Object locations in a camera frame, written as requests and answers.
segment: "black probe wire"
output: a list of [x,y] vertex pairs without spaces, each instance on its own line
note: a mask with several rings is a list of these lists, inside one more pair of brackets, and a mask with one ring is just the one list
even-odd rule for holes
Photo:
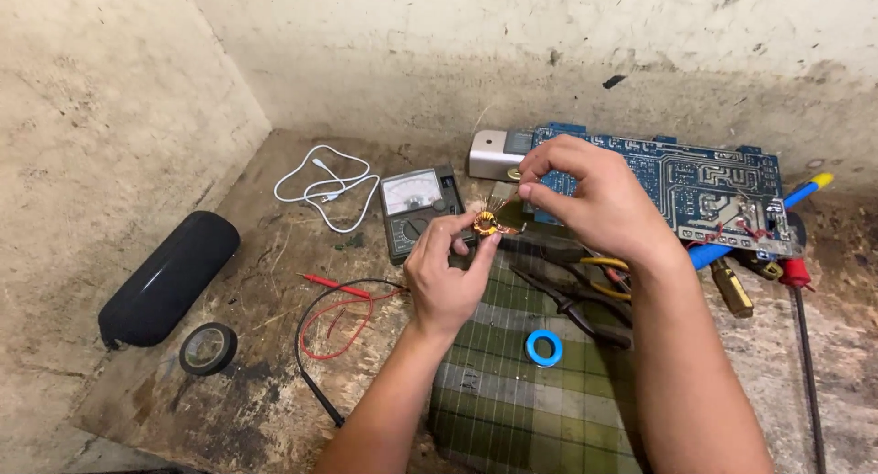
[[820,427],[818,387],[814,380],[814,362],[811,358],[811,344],[808,340],[808,323],[805,322],[805,304],[802,301],[802,288],[793,287],[792,289],[793,297],[796,299],[799,337],[802,339],[802,361],[805,371],[805,385],[808,388],[808,409],[811,413],[811,431],[814,435],[814,454],[818,460],[818,474],[826,474],[826,453],[823,444],[823,429]]
[[299,373],[302,375],[302,379],[305,380],[305,383],[307,383],[308,388],[310,388],[311,391],[313,392],[314,397],[316,397],[317,400],[320,401],[321,405],[323,405],[323,408],[326,409],[327,414],[329,414],[329,417],[332,418],[332,421],[335,423],[335,427],[342,427],[342,425],[344,425],[344,418],[342,417],[342,414],[340,414],[338,412],[338,410],[335,409],[335,407],[332,405],[332,402],[329,402],[329,399],[327,399],[326,395],[323,395],[323,392],[321,391],[320,387],[317,386],[317,384],[305,372],[305,367],[302,366],[302,357],[300,356],[300,350],[299,350],[299,346],[300,346],[300,342],[301,342],[300,335],[302,334],[302,326],[305,325],[305,319],[307,319],[308,313],[311,312],[311,310],[313,310],[314,306],[316,306],[317,303],[319,303],[321,301],[321,299],[324,299],[326,296],[329,296],[333,292],[335,292],[339,289],[342,289],[343,287],[347,287],[349,285],[354,285],[355,283],[360,283],[360,282],[380,282],[380,283],[386,283],[387,285],[392,285],[393,287],[395,287],[397,289],[406,289],[406,286],[404,286],[404,285],[400,285],[396,282],[390,282],[389,280],[385,280],[385,279],[364,278],[364,279],[357,279],[357,280],[353,280],[350,282],[341,283],[332,289],[326,290],[325,292],[323,292],[323,294],[320,294],[316,299],[314,299],[311,302],[311,304],[308,305],[308,307],[305,309],[305,311],[302,312],[302,318],[299,320],[299,326],[296,327],[296,335],[295,335],[295,337],[296,337],[295,347],[296,348],[295,348],[294,354],[296,355],[296,364],[299,366]]

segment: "green checkered cloth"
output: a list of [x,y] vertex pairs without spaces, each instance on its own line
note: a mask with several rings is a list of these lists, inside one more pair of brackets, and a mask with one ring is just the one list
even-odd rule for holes
[[[485,296],[436,373],[428,423],[436,447],[488,474],[648,469],[631,351],[596,346],[556,313],[554,301],[509,270],[515,264],[561,279],[528,250],[498,253]],[[602,307],[580,310],[592,324],[621,327]],[[563,343],[552,367],[537,367],[524,352],[528,335],[541,328]],[[546,342],[536,349],[550,354]]]

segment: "red handle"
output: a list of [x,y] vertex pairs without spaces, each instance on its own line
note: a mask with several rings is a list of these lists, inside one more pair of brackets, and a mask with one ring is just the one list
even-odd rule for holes
[[[335,287],[338,287],[340,285],[336,281],[331,281],[329,279],[325,279],[325,278],[320,277],[320,276],[315,276],[313,274],[308,274],[308,275],[302,274],[302,277],[304,277],[306,280],[309,280],[311,282],[325,285],[326,287],[335,288]],[[342,289],[339,289],[339,290],[341,290],[343,292],[347,292],[348,294],[351,294],[353,296],[357,296],[358,298],[363,298],[363,299],[371,299],[372,298],[372,295],[370,293],[366,292],[365,290],[356,289],[353,287],[344,286]]]

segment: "blue circuit board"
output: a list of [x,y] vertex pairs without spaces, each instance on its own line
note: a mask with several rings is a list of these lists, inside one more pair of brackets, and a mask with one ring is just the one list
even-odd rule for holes
[[[585,126],[561,122],[536,126],[531,147],[561,134],[621,154],[681,239],[793,255],[777,157],[763,154],[759,147],[723,150],[677,144],[662,136],[642,140],[589,135]],[[559,171],[551,171],[541,182],[570,197],[577,187],[576,179]],[[543,210],[532,211],[536,222],[561,224]],[[760,230],[771,234],[753,235]]]

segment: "fingernail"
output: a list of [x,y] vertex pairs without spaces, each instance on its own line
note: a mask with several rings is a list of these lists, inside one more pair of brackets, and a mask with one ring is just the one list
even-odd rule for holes
[[530,183],[522,184],[518,187],[518,196],[527,200],[530,197]]

